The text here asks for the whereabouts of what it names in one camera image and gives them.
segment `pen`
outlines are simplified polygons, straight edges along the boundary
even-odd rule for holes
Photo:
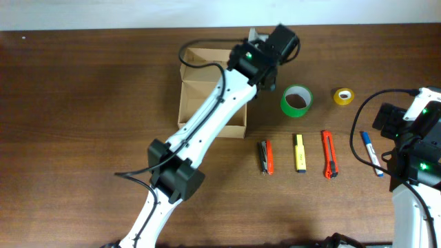
[[[371,139],[369,138],[369,135],[366,132],[362,132],[361,136],[363,138],[363,142],[365,142],[367,152],[369,153],[369,157],[371,157],[371,161],[374,165],[377,165],[381,167],[380,162],[378,161],[377,154],[373,150]],[[377,173],[377,176],[383,176],[383,172],[379,169],[375,169],[375,172]]]

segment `cardboard box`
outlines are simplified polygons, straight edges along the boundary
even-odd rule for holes
[[[204,64],[215,61],[227,67],[231,50],[188,48],[184,60],[191,64]],[[221,78],[219,69],[215,66],[195,69],[181,65],[181,103],[179,105],[178,126],[182,128],[193,116],[205,99],[212,93]],[[218,137],[244,138],[247,127],[247,105],[233,115]]]

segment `wooden table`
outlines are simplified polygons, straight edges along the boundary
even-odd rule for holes
[[[302,243],[334,232],[362,242],[393,240],[389,178],[377,178],[353,157],[349,130],[360,104],[378,90],[441,85],[441,25],[292,29],[302,40],[298,59],[281,67],[275,92],[249,103],[245,139],[213,142],[199,167],[205,182],[174,211],[160,243]],[[247,31],[1,32],[0,246],[98,247],[124,237],[147,190],[113,173],[145,167],[150,142],[177,130],[179,47]],[[283,90],[295,83],[314,94],[302,118],[280,110]],[[351,105],[333,102],[337,87],[356,93]],[[370,133],[378,153],[391,149],[372,130],[373,119],[382,102],[409,107],[412,100],[379,96],[362,112],[357,131]],[[324,129],[334,134],[335,180],[323,176]],[[294,169],[293,133],[304,136],[306,174]],[[273,176],[259,171],[256,141],[265,138],[273,143]],[[355,146],[368,159],[359,135]]]

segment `marker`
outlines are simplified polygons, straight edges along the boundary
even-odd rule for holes
[[[296,167],[298,173],[306,173],[305,147],[302,134],[296,135]]]
[[[366,132],[361,132],[361,137],[363,137],[363,141],[365,142],[367,152],[369,153],[369,157],[371,157],[371,161],[374,165],[381,167],[380,162],[378,161],[377,154],[373,150],[371,139]],[[375,169],[377,176],[383,176],[383,172],[379,169]]]

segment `orange box cutter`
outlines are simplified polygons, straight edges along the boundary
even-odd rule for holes
[[[322,131],[322,141],[326,156],[325,177],[328,179],[335,178],[338,174],[338,166],[331,132]]]
[[[274,173],[273,150],[269,140],[257,142],[260,156],[260,164],[262,165],[262,173],[272,175]]]

